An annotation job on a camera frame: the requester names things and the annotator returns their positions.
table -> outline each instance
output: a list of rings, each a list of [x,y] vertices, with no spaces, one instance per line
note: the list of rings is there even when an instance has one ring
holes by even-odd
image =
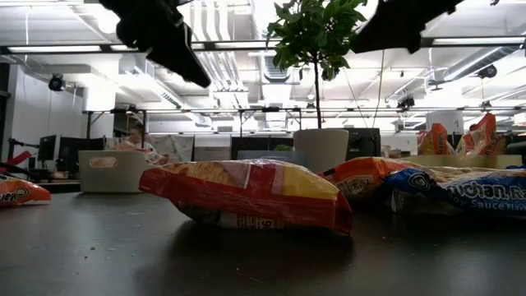
[[[525,295],[518,220],[355,213],[324,230],[205,227],[150,195],[0,210],[0,295]]]

ceiling light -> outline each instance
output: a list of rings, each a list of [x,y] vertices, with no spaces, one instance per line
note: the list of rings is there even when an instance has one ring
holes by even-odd
[[[20,46],[7,49],[12,53],[98,53],[102,51],[97,45]]]
[[[33,7],[33,6],[52,6],[52,5],[81,5],[84,0],[33,0],[33,1],[0,1],[0,7]]]
[[[237,113],[237,109],[192,109],[188,110],[192,113]]]
[[[484,45],[484,44],[517,44],[524,43],[524,37],[482,37],[482,38],[436,38],[433,45],[451,46],[451,45]]]
[[[119,21],[121,21],[121,19],[114,12],[109,11],[103,7],[101,7],[101,10],[95,15],[95,18],[97,19],[99,30],[105,34],[115,33],[117,24]]]
[[[347,112],[347,108],[321,108],[321,112]]]
[[[173,109],[173,110],[146,110],[147,113],[155,113],[155,114],[162,114],[162,113],[166,113],[166,114],[177,114],[177,113],[181,113],[182,111],[181,110],[178,110],[178,109]]]
[[[199,50],[199,49],[205,49],[205,45],[203,43],[192,43],[191,49],[193,50]]]
[[[269,49],[273,49],[279,41],[270,41]],[[217,49],[265,49],[265,41],[218,42]]]
[[[139,51],[139,49],[130,49],[129,47],[127,47],[126,45],[110,45],[109,46],[113,51],[123,51],[123,52],[126,52],[126,51]]]

plastic wrapper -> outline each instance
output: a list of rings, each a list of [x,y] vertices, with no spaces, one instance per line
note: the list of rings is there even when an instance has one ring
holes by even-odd
[[[194,220],[225,227],[352,228],[351,208],[338,188],[277,160],[169,164],[145,171],[140,189],[168,198]]]
[[[452,155],[454,149],[447,141],[447,130],[439,123],[433,123],[430,131],[418,133],[418,155]]]
[[[482,211],[526,215],[526,170],[403,169],[385,178],[397,212],[454,215]]]
[[[51,201],[51,193],[26,180],[0,175],[0,207],[29,201]]]
[[[152,150],[137,149],[136,146],[129,141],[123,141],[117,144],[114,149],[117,151],[139,151],[145,156],[146,163],[148,164],[163,165],[168,163],[167,155],[161,155]]]
[[[321,176],[334,184],[345,198],[351,201],[372,197],[384,183],[385,176],[411,167],[419,165],[381,157],[360,157],[330,169]]]
[[[495,115],[487,113],[462,136],[456,152],[458,155],[503,155],[505,150],[505,138],[496,134]]]

fluorescent light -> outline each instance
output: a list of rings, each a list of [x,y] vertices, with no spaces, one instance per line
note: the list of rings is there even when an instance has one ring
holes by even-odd
[[[347,108],[321,108],[321,112],[347,112]]]
[[[83,0],[33,0],[33,1],[0,1],[0,7],[32,7],[32,6],[52,6],[52,5],[81,5]]]
[[[274,48],[279,41],[270,41],[269,48]],[[265,41],[218,42],[217,49],[264,49]]]
[[[523,44],[525,37],[437,38],[433,45]]]
[[[130,49],[126,45],[110,45],[113,51],[139,51],[139,49]]]
[[[198,43],[198,44],[192,43],[191,44],[191,49],[193,49],[193,50],[205,49],[205,45],[203,43]]]
[[[251,58],[274,57],[275,55],[276,55],[276,52],[267,52],[267,51],[248,53],[248,56]]]
[[[179,110],[179,109],[173,109],[173,110],[170,110],[170,109],[166,109],[166,110],[146,110],[147,113],[155,113],[155,114],[178,114],[178,113],[181,113],[182,111]]]
[[[237,109],[192,109],[188,110],[192,113],[237,113]]]
[[[102,51],[97,45],[20,46],[7,49],[12,53],[99,53]]]

security camera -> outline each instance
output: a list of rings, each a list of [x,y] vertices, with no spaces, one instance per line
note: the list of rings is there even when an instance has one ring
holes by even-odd
[[[64,91],[66,89],[66,82],[63,74],[53,74],[53,78],[49,81],[48,87],[52,91]]]
[[[477,73],[477,76],[479,76],[480,78],[484,79],[484,78],[493,78],[496,76],[496,67],[493,66],[493,65],[489,65],[485,68],[483,68],[481,71],[479,71]]]

